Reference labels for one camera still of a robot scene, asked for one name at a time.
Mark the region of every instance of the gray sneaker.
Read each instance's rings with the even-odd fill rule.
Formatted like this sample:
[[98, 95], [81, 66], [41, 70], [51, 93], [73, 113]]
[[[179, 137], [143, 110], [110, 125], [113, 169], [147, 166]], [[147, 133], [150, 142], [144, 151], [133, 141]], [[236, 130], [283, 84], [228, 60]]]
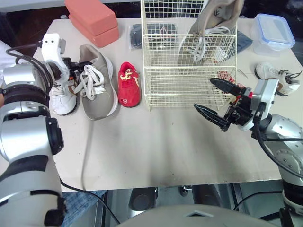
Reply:
[[79, 62], [90, 61], [80, 74], [80, 84], [74, 93], [80, 92], [84, 111], [91, 120], [99, 120], [110, 116], [118, 106], [117, 93], [111, 79], [113, 65], [91, 45], [80, 46]]
[[224, 38], [208, 37], [205, 34], [229, 35], [235, 28], [237, 19], [241, 13], [244, 0], [205, 0], [202, 11], [190, 28], [178, 51], [178, 66], [193, 66], [197, 62], [203, 66], [212, 65], [216, 58], [214, 50], [217, 45], [229, 46]]

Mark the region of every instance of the red shoe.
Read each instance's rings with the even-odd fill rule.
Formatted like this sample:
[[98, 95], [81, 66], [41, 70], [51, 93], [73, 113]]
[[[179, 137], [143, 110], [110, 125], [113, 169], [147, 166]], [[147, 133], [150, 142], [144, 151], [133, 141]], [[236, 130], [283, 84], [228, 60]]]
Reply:
[[122, 106], [134, 107], [141, 100], [139, 74], [136, 68], [128, 62], [121, 65], [118, 74], [118, 100]]

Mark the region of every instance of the red foam block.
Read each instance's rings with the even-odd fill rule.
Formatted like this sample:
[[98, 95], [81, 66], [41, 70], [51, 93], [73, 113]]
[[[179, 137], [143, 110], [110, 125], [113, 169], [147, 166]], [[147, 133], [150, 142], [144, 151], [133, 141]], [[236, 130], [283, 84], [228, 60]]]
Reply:
[[118, 26], [115, 13], [99, 0], [65, 0], [65, 5], [94, 36]]
[[106, 32], [94, 36], [87, 29], [85, 29], [85, 27], [72, 14], [70, 14], [68, 17], [75, 28], [78, 29], [98, 48], [104, 47], [119, 38], [119, 30], [117, 26], [107, 30]]

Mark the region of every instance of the wire basket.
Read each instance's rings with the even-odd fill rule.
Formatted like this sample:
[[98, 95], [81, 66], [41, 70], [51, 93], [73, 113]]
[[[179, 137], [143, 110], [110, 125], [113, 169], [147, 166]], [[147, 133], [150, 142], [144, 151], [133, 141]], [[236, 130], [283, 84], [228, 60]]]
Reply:
[[[188, 34], [202, 0], [141, 0], [144, 95], [149, 107], [187, 107], [193, 103], [219, 109], [231, 95], [210, 78], [236, 83], [237, 29], [230, 35]], [[206, 50], [192, 53], [193, 43]]]

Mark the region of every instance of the blue lid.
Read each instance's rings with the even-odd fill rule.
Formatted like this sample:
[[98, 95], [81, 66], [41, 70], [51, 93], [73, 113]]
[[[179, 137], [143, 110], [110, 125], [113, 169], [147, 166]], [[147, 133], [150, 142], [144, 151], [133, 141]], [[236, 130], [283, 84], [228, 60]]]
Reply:
[[259, 13], [256, 16], [261, 30], [261, 37], [267, 43], [295, 44], [294, 36], [285, 18]]

